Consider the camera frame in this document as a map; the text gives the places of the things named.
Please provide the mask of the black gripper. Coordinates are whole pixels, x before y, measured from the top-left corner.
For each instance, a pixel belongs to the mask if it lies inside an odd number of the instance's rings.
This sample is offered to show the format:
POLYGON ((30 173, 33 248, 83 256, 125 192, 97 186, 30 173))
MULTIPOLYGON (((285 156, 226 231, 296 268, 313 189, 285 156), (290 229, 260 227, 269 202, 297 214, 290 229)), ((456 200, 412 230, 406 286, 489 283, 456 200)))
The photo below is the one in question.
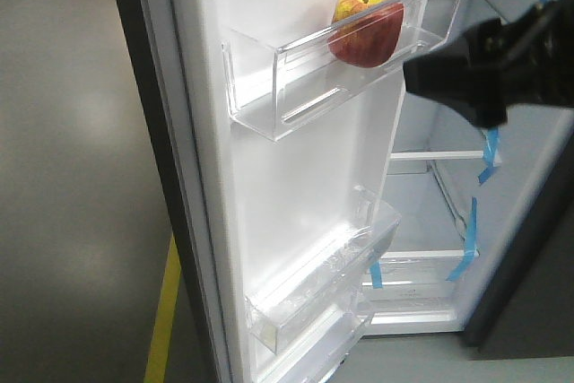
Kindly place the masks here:
POLYGON ((508 121, 507 107, 573 107, 573 0, 533 4, 515 22, 476 23, 447 45, 403 63, 406 90, 472 126, 508 121), (491 46, 494 37, 501 49, 491 46))

